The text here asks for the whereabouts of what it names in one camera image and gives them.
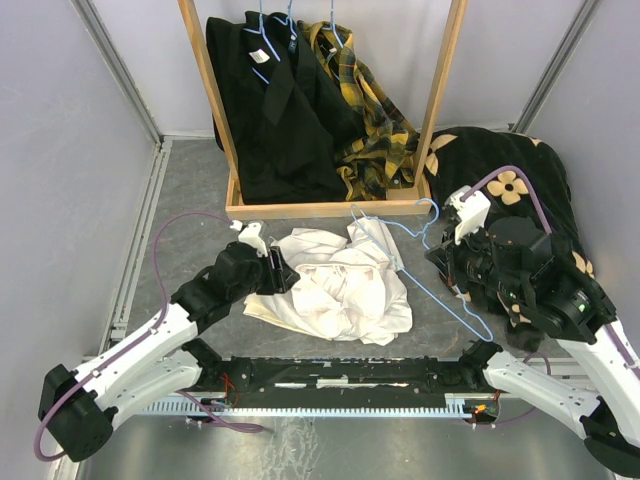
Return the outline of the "white shirt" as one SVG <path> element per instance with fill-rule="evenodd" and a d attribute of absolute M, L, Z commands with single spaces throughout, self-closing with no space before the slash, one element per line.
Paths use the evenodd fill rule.
<path fill-rule="evenodd" d="M 363 226 L 402 259 L 386 225 L 363 219 Z M 413 326 L 408 293 L 385 254 L 358 229 L 348 236 L 295 228 L 277 242 L 300 280 L 286 294 L 264 299 L 298 331 L 333 341 L 385 346 Z"/>

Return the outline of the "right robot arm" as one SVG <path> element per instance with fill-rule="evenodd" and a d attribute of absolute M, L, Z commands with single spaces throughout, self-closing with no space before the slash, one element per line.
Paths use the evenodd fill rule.
<path fill-rule="evenodd" d="M 573 431 L 592 457 L 614 473 L 639 475 L 639 357 L 626 340 L 602 287 L 564 253 L 558 234 L 530 218 L 504 217 L 457 238 L 448 228 L 425 256 L 453 287 L 504 307 L 518 330 L 552 338 L 594 385 L 573 387 L 515 359 L 500 347 L 458 368 L 467 389 L 487 385 L 528 402 Z"/>

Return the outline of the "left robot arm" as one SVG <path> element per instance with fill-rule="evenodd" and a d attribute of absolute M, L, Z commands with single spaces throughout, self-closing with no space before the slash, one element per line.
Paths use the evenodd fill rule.
<path fill-rule="evenodd" d="M 59 364 L 44 377 L 34 453 L 49 433 L 62 456 L 81 462 L 99 451 L 137 409 L 170 392 L 215 387 L 219 356 L 200 335 L 227 317 L 231 307 L 257 294 L 289 292 L 300 280 L 277 246 L 229 243 L 215 262 L 165 296 L 160 311 L 111 349 L 74 369 Z"/>

